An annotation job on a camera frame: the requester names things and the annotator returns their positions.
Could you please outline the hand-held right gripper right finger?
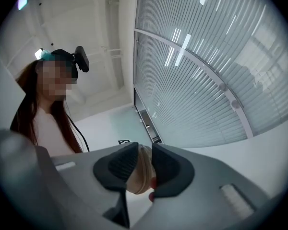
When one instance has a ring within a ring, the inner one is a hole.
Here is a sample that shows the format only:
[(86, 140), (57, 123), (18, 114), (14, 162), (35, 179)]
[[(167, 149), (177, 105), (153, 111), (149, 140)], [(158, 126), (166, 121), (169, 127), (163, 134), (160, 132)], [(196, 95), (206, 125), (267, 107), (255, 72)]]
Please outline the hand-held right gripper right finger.
[(269, 198), (224, 162), (152, 145), (154, 202), (132, 230), (252, 230), (269, 213)]

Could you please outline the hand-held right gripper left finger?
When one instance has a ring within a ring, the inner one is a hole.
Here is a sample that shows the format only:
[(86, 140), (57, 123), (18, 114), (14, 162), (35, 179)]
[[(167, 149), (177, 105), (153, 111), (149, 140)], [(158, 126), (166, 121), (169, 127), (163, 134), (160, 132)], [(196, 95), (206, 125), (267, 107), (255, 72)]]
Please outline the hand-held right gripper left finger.
[(137, 142), (86, 153), (53, 157), (60, 176), (86, 207), (89, 218), (101, 217), (128, 229), (127, 181), (138, 162)]

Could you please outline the person's right hand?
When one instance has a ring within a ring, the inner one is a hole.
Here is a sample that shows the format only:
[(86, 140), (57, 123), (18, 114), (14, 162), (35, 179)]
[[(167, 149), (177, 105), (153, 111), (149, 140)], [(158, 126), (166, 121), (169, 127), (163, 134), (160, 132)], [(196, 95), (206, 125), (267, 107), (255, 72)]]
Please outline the person's right hand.
[[(155, 190), (156, 189), (156, 177), (151, 179), (150, 187)], [(148, 196), (149, 200), (153, 203), (154, 202), (154, 191), (151, 192)]]

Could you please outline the person's torso in pale top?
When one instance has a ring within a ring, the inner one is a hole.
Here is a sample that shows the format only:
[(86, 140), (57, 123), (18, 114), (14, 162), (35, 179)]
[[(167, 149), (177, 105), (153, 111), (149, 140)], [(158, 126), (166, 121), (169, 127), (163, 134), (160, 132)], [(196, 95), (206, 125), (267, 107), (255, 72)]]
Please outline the person's torso in pale top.
[(35, 144), (46, 148), (51, 157), (74, 154), (51, 114), (38, 108), (33, 124)]

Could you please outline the teal hair clip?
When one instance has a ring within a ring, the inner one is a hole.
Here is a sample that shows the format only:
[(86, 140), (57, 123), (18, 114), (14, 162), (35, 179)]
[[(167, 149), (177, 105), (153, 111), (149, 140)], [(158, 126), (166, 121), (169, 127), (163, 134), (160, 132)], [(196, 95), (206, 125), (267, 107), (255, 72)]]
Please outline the teal hair clip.
[(40, 53), (40, 61), (54, 61), (55, 56), (48, 50), (42, 50)]

